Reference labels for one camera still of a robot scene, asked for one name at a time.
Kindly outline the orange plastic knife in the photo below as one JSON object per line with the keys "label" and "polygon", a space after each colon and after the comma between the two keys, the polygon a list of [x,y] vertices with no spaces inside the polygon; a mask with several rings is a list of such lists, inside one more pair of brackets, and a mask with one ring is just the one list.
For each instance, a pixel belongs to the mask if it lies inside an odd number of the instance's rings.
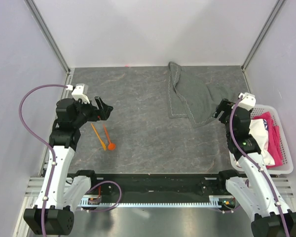
{"label": "orange plastic knife", "polygon": [[101,143],[101,145],[102,145],[104,151],[106,151],[106,150],[107,150],[107,147],[106,147],[105,143],[103,142],[103,140],[101,139],[101,137],[100,137],[100,135],[99,135],[99,133],[98,133],[98,131],[97,131],[97,129],[96,129],[96,127],[94,126],[93,123],[91,123],[91,127],[92,127],[93,131],[95,132],[97,138],[99,139],[99,141],[100,141],[100,143]]}

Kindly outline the grey cloth napkin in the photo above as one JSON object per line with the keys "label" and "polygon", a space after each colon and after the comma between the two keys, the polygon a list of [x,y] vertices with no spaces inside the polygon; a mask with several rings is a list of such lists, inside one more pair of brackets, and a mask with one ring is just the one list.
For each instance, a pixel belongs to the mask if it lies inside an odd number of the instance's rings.
{"label": "grey cloth napkin", "polygon": [[211,123],[221,100],[235,95],[228,86],[206,84],[174,62],[168,64],[166,90],[169,118],[187,118],[193,128]]}

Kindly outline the orange plastic spoon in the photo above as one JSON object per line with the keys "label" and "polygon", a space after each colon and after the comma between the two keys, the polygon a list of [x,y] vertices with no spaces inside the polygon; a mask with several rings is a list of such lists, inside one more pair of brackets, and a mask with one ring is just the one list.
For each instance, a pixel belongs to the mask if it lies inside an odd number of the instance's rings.
{"label": "orange plastic spoon", "polygon": [[111,138],[109,136],[109,133],[108,133],[107,128],[106,128],[105,125],[103,125],[103,128],[104,128],[104,131],[105,131],[107,140],[108,140],[108,150],[109,151],[113,151],[113,150],[116,149],[116,144],[111,141]]}

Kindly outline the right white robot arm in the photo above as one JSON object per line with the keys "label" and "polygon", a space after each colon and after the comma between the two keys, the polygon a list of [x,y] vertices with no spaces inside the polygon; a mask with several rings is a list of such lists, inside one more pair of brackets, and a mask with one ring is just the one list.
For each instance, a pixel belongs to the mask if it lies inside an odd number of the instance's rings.
{"label": "right white robot arm", "polygon": [[213,114],[225,125],[229,151],[248,178],[245,183],[235,170],[219,172],[221,194],[231,193],[251,219],[255,237],[296,237],[296,212],[278,192],[254,137],[249,134],[254,96],[239,96],[236,103],[222,99]]}

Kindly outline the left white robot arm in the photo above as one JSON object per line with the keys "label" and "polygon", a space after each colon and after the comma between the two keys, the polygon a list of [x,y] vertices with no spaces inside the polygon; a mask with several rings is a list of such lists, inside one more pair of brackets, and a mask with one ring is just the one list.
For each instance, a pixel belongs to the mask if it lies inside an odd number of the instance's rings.
{"label": "left white robot arm", "polygon": [[80,128],[87,122],[107,120],[113,107],[98,96],[96,104],[65,98],[57,102],[52,132],[47,144],[50,154],[39,196],[23,218],[36,235],[67,236],[74,224],[74,212],[83,196],[98,190],[95,171],[80,170],[67,188],[69,166],[80,139]]}

